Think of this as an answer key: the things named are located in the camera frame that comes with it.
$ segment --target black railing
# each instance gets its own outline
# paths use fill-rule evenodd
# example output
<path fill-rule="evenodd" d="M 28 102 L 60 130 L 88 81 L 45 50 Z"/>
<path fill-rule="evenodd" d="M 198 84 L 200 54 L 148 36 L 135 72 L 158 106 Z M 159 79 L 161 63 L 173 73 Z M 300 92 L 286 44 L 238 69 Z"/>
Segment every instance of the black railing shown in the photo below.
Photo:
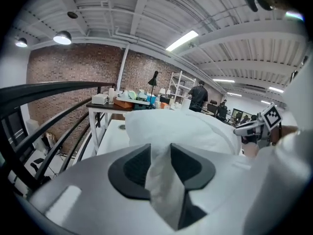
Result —
<path fill-rule="evenodd" d="M 48 83 L 39 83 L 39 84 L 25 84 L 13 87 L 7 87 L 0 89 L 0 117 L 5 117 L 9 115 L 16 107 L 30 103 L 32 101 L 56 95 L 59 93 L 70 92 L 75 90 L 87 89 L 87 88 L 97 88 L 97 92 L 101 92 L 101 87 L 110 86 L 114 87 L 114 83 L 102 83 L 102 82 L 48 82 Z M 37 189 L 44 178 L 45 171 L 47 170 L 49 164 L 51 163 L 53 157 L 57 154 L 57 151 L 60 149 L 64 141 L 69 137 L 69 135 L 75 130 L 75 128 L 88 116 L 88 112 L 81 116 L 81 118 L 73 123 L 73 125 L 60 137 L 56 144 L 49 151 L 48 155 L 45 157 L 38 171 L 36 172 L 35 177 L 33 177 L 28 170 L 24 167 L 23 163 L 20 161 L 20 157 L 24 152 L 32 146 L 32 143 L 38 139 L 45 131 L 47 131 L 52 125 L 57 121 L 61 120 L 64 116 L 71 113 L 78 107 L 86 104 L 91 101 L 91 97 L 83 100 L 76 105 L 58 113 L 47 122 L 42 124 L 32 135 L 27 136 L 19 144 L 15 144 L 15 147 L 12 147 L 8 137 L 5 133 L 2 123 L 0 124 L 0 152 L 5 160 L 5 163 L 2 165 L 2 172 L 5 173 L 5 176 L 8 176 L 9 172 L 12 170 L 20 180 L 22 180 L 31 190 Z M 98 126 L 100 126 L 100 114 L 97 114 Z M 62 164 L 62 167 L 59 171 L 64 171 L 68 163 L 73 156 L 76 148 L 78 147 L 79 142 L 83 138 L 84 134 L 89 129 L 90 124 L 83 129 L 80 134 L 77 142 L 73 145 L 72 149 L 68 153 L 65 161 Z M 78 161 L 81 160 L 84 151 L 87 147 L 87 144 L 91 138 L 91 135 L 87 137 L 85 145 L 81 149 L 79 154 Z"/>

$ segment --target ceiling light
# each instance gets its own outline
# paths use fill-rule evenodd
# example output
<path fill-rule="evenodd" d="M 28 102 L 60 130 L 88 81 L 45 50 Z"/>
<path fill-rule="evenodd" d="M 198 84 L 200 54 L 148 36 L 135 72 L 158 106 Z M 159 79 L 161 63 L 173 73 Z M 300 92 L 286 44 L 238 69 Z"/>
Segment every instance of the ceiling light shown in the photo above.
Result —
<path fill-rule="evenodd" d="M 228 83 L 235 83 L 234 80 L 228 80 L 228 79 L 213 79 L 215 82 L 228 82 Z"/>
<path fill-rule="evenodd" d="M 78 18 L 78 15 L 77 15 L 75 12 L 72 12 L 72 11 L 69 11 L 69 12 L 67 13 L 67 16 L 68 16 L 69 18 L 72 18 L 72 19 Z"/>
<path fill-rule="evenodd" d="M 20 39 L 18 39 L 18 41 L 15 43 L 16 46 L 18 47 L 27 47 L 27 40 L 22 37 Z"/>
<path fill-rule="evenodd" d="M 262 103 L 265 103 L 265 104 L 270 104 L 269 102 L 266 102 L 266 101 L 263 101 L 263 100 L 262 100 L 261 102 L 262 102 Z"/>
<path fill-rule="evenodd" d="M 283 90 L 280 90 L 280 89 L 277 89 L 277 88 L 274 88 L 274 87 L 269 87 L 270 90 L 273 90 L 273 91 L 277 91 L 277 92 L 280 92 L 280 93 L 283 93 L 284 91 Z"/>
<path fill-rule="evenodd" d="M 61 45 L 70 45 L 72 43 L 72 37 L 70 33 L 66 30 L 58 32 L 53 40 Z"/>
<path fill-rule="evenodd" d="M 230 92 L 227 92 L 227 94 L 229 94 L 231 96 L 241 96 L 240 94 L 235 94 L 235 93 L 230 93 Z"/>
<path fill-rule="evenodd" d="M 298 18 L 298 19 L 304 21 L 304 17 L 300 13 L 287 11 L 285 16 L 289 17 L 289 18 Z"/>
<path fill-rule="evenodd" d="M 173 43 L 172 45 L 167 47 L 166 50 L 172 51 L 172 50 L 176 49 L 178 46 L 181 46 L 182 44 L 188 42 L 189 40 L 197 37 L 197 35 L 198 34 L 195 31 L 192 30 L 189 33 L 187 33 L 186 35 L 184 35 L 181 38 L 179 38 L 175 43 Z"/>

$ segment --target black desk lamp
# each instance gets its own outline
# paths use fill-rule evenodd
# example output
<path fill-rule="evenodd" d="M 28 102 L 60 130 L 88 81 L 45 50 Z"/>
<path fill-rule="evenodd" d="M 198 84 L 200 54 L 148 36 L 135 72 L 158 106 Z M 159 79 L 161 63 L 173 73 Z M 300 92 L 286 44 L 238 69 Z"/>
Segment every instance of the black desk lamp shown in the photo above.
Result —
<path fill-rule="evenodd" d="M 151 104 L 151 100 L 152 100 L 153 88 L 154 88 L 154 86 L 157 86 L 157 75 L 158 75 L 158 71 L 155 71 L 155 74 L 153 75 L 153 78 L 148 82 L 148 84 L 152 85 L 152 91 L 151 91 L 151 96 L 150 96 L 150 104 Z"/>

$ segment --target lamp shade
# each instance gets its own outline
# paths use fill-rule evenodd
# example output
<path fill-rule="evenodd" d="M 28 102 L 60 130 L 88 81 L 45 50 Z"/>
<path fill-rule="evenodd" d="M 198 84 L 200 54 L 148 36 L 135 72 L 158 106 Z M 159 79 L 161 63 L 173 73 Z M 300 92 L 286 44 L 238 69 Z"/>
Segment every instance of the lamp shade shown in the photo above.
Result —
<path fill-rule="evenodd" d="M 158 75 L 158 71 L 155 71 L 153 78 L 148 82 L 148 84 L 152 86 L 157 86 L 157 75 Z"/>
<path fill-rule="evenodd" d="M 62 30 L 55 35 L 53 40 L 61 45 L 70 45 L 72 43 L 72 36 L 68 31 Z"/>
<path fill-rule="evenodd" d="M 22 37 L 20 39 L 18 39 L 18 41 L 15 43 L 16 46 L 18 47 L 27 47 L 27 40 Z"/>
<path fill-rule="evenodd" d="M 162 88 L 160 91 L 159 91 L 160 94 L 165 94 L 165 89 Z"/>

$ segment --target brick wall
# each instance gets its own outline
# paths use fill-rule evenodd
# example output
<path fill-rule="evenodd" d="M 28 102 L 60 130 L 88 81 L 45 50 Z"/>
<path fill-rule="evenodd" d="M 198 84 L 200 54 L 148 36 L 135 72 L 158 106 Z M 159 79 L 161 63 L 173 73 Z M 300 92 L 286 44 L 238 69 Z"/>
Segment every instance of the brick wall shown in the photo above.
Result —
<path fill-rule="evenodd" d="M 31 52 L 27 68 L 27 83 L 49 81 L 97 81 L 116 83 L 124 50 L 118 47 L 98 44 L 72 44 L 52 46 Z M 155 71 L 159 71 L 157 86 L 168 89 L 172 72 L 180 69 L 151 56 L 129 51 L 121 81 L 121 89 L 144 89 L 150 92 L 148 81 Z M 208 85 L 209 100 L 221 101 L 222 95 Z M 28 104 L 30 118 L 39 124 L 75 103 L 96 94 L 96 89 L 84 89 L 43 98 Z M 58 123 L 49 132 L 57 139 L 83 114 L 86 107 L 80 107 Z M 70 135 L 64 143 L 63 151 L 68 152 L 79 133 L 86 126 L 88 118 Z"/>

